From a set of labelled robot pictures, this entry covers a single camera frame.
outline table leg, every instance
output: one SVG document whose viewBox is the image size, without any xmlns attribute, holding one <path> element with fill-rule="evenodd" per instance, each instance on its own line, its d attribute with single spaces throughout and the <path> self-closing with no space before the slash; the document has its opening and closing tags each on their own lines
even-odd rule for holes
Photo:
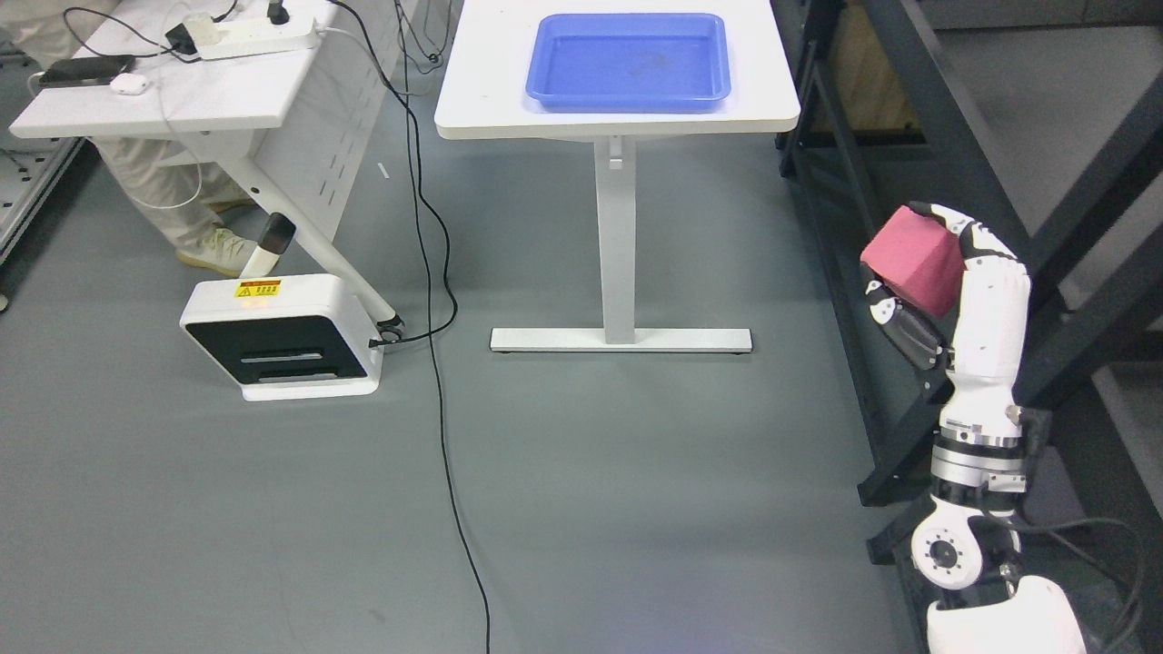
<svg viewBox="0 0 1163 654">
<path fill-rule="evenodd" d="M 493 351 L 751 351 L 748 329 L 634 327 L 636 143 L 609 136 L 594 143 L 598 247 L 601 257 L 601 329 L 493 329 Z"/>
<path fill-rule="evenodd" d="M 635 177 L 637 144 L 611 136 L 593 144 L 598 187 L 601 318 L 609 344 L 634 342 Z"/>
</svg>

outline power strip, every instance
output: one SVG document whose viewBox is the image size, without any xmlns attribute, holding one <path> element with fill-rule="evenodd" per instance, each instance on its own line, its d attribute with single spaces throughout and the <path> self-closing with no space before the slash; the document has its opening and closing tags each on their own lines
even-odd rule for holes
<svg viewBox="0 0 1163 654">
<path fill-rule="evenodd" d="M 283 24 L 266 19 L 215 23 L 209 14 L 191 14 L 186 26 L 202 59 L 226 59 L 267 52 L 305 50 L 319 44 L 314 16 L 292 16 Z"/>
</svg>

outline perforated metal panel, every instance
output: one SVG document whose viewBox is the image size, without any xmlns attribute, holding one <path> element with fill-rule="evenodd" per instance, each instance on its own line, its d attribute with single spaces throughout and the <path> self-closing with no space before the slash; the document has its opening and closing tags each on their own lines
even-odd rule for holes
<svg viewBox="0 0 1163 654">
<path fill-rule="evenodd" d="M 395 10 L 390 2 L 354 1 L 368 27 L 380 65 L 388 73 L 400 57 Z M 405 2 L 413 12 L 416 2 Z M 359 36 L 359 26 L 340 12 L 335 27 Z M 283 189 L 312 221 L 334 237 L 356 170 L 386 91 L 358 43 L 328 33 L 280 129 L 266 135 L 255 162 L 272 179 L 294 179 Z"/>
</svg>

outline white robot body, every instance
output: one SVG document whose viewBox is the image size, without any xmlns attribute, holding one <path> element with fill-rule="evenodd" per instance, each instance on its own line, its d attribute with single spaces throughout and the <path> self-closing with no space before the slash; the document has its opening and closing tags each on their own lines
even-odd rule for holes
<svg viewBox="0 0 1163 654">
<path fill-rule="evenodd" d="M 1035 575 L 1022 577 L 1013 597 L 998 604 L 942 611 L 934 602 L 928 625 L 933 654 L 1086 654 L 1062 588 Z"/>
<path fill-rule="evenodd" d="M 965 262 L 947 368 L 954 392 L 942 407 L 933 448 L 934 510 L 909 542 L 916 569 L 947 593 L 928 610 L 929 649 L 933 654 L 1085 654 L 1062 589 L 1042 577 L 1022 576 L 1016 532 L 997 531 L 1014 514 L 1001 506 L 1012 506 L 1013 498 L 1027 490 L 1021 410 L 1013 398 L 1030 291 L 1026 266 L 977 220 L 940 205 L 909 206 L 956 235 Z M 876 322 L 906 356 L 913 349 L 942 353 L 940 339 L 918 328 L 916 320 L 893 328 L 904 325 L 898 298 L 883 298 L 873 284 L 865 296 Z M 909 360 L 925 363 L 915 354 Z M 990 505 L 992 510 L 985 509 Z M 975 532 L 976 523 L 987 519 L 993 529 Z M 982 583 L 987 570 L 1005 581 L 1008 598 L 958 606 L 958 591 Z"/>
</svg>

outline desk leg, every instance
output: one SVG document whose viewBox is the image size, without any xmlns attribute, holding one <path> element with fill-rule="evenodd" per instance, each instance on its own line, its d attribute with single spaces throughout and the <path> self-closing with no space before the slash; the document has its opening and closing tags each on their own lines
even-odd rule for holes
<svg viewBox="0 0 1163 654">
<path fill-rule="evenodd" d="M 281 213 L 295 226 L 294 240 L 304 250 L 314 258 L 323 270 L 343 279 L 351 291 L 359 298 L 364 310 L 384 333 L 383 327 L 402 325 L 399 315 L 392 305 L 364 279 L 363 275 L 356 270 L 343 255 L 340 254 L 330 239 L 323 235 L 315 227 L 309 218 L 299 211 L 299 207 L 279 189 L 270 177 L 266 176 L 255 162 L 249 158 L 236 158 L 219 161 L 222 170 L 226 170 L 240 186 L 247 189 L 251 197 L 267 213 Z"/>
<path fill-rule="evenodd" d="M 627 136 L 593 144 L 598 187 L 598 253 L 606 342 L 634 342 L 635 178 L 637 144 Z"/>
<path fill-rule="evenodd" d="M 635 166 L 629 136 L 600 138 L 593 147 L 601 257 L 601 329 L 495 328 L 493 351 L 751 351 L 749 329 L 635 329 Z"/>
</svg>

